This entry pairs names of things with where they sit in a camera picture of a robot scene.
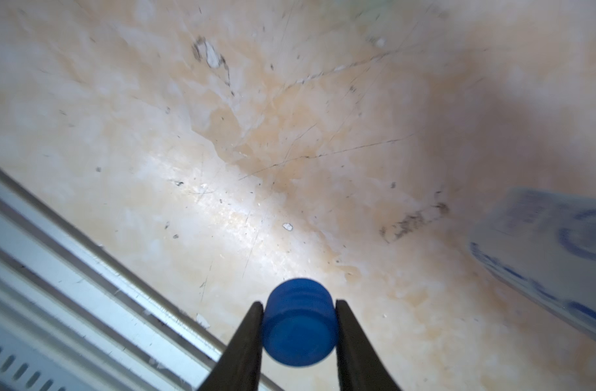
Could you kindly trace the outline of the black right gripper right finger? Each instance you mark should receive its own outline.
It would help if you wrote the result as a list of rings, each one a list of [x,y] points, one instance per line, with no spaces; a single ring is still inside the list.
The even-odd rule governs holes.
[[[337,300],[335,312],[339,324],[336,357],[340,390],[400,391],[401,388],[381,363],[348,302]]]

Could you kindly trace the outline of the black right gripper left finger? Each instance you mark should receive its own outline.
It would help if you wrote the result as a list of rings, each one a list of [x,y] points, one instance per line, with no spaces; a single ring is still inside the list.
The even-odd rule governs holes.
[[[258,390],[263,349],[263,316],[263,304],[260,301],[252,303],[229,345],[208,377],[198,387],[198,391]]]

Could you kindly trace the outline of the blue bottle cap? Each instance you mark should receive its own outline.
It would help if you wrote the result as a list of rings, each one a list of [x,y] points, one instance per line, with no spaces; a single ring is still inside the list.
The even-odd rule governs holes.
[[[268,297],[262,342],[273,360],[304,368],[321,362],[338,342],[339,326],[329,291],[320,283],[297,278],[276,287]]]

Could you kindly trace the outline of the clear small water bottle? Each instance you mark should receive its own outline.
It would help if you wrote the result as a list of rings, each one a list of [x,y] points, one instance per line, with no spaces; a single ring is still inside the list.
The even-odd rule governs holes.
[[[472,228],[469,252],[596,340],[596,199],[515,188]]]

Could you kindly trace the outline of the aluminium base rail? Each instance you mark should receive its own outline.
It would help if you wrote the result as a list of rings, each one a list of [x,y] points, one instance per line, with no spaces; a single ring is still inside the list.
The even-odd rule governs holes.
[[[0,169],[0,390],[196,390],[224,348]]]

